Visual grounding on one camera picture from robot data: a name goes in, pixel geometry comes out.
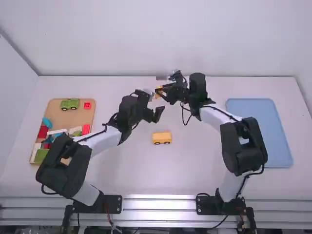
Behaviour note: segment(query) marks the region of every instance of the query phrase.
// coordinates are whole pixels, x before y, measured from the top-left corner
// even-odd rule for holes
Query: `blue block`
[[[48,138],[43,140],[41,143],[52,143],[52,142],[53,142],[53,137],[49,135]]]
[[[42,118],[42,122],[44,123],[45,126],[48,127],[48,129],[52,129],[53,128],[53,124],[52,124],[52,122],[48,118],[43,117]]]
[[[55,133],[54,138],[57,138],[58,136],[62,135],[63,133]]]

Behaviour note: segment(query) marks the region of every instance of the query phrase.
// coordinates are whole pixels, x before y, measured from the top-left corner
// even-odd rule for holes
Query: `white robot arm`
[[[82,212],[104,213],[107,195],[84,181],[89,161],[100,152],[122,144],[141,120],[159,121],[165,107],[157,107],[155,113],[149,109],[151,95],[152,92],[135,90],[124,96],[118,112],[103,124],[101,131],[74,138],[66,134],[57,137],[36,173],[41,191],[74,200]],[[70,163],[66,165],[62,159],[70,159]],[[55,192],[45,192],[44,186]]]
[[[197,214],[247,215],[251,229],[255,230],[253,209],[246,207],[240,194],[250,176],[263,173],[268,160],[257,120],[234,116],[219,108],[207,97],[206,77],[202,73],[190,75],[189,87],[180,71],[175,71],[169,80],[174,82],[155,89],[155,93],[171,105],[180,101],[182,111],[191,112],[191,116],[212,125],[221,135],[222,157],[228,170],[214,196],[207,193],[196,196]],[[189,104],[190,108],[185,108],[184,104]]]

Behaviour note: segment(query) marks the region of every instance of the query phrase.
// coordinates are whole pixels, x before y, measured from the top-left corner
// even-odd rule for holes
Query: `green toy car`
[[[80,101],[77,98],[66,99],[60,103],[60,108],[63,111],[67,111],[69,109],[76,110],[79,107],[79,103]]]

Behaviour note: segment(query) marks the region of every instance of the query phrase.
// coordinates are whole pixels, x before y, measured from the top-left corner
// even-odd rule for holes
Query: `metal frame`
[[[123,196],[121,214],[112,214],[122,227],[205,227],[218,224],[223,216],[197,215],[194,195]],[[0,225],[60,226],[64,208],[72,203],[60,196],[0,197]],[[258,228],[312,229],[312,200],[246,200],[252,206]],[[220,226],[235,228],[235,216]],[[71,225],[78,225],[77,215]],[[105,214],[80,214],[81,226],[109,226]]]

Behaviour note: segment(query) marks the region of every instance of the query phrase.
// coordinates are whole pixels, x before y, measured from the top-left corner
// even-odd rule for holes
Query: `blue mat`
[[[240,117],[258,120],[268,152],[266,167],[289,168],[293,158],[274,102],[267,98],[231,98],[226,102],[227,111]]]

